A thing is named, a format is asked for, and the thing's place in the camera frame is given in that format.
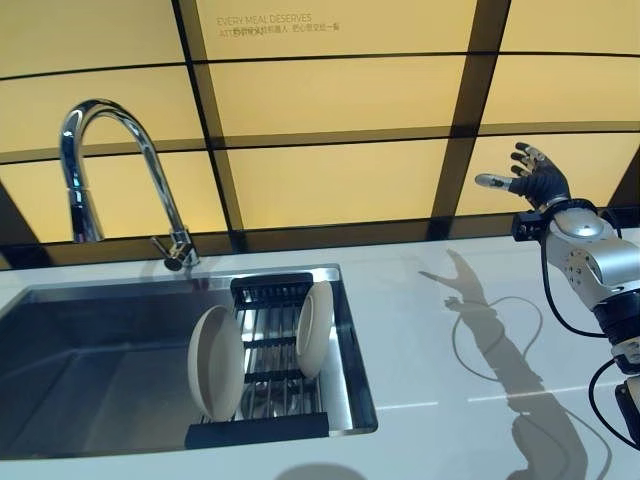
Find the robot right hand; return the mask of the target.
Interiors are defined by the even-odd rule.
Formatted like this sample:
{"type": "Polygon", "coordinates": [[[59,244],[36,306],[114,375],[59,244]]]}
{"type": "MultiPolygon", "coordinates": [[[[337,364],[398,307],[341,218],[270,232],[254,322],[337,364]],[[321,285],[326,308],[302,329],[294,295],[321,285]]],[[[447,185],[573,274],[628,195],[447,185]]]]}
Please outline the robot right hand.
{"type": "Polygon", "coordinates": [[[524,197],[537,210],[571,199],[565,175],[542,151],[530,144],[517,142],[510,157],[515,161],[511,166],[513,177],[481,173],[474,178],[475,183],[524,197]]]}

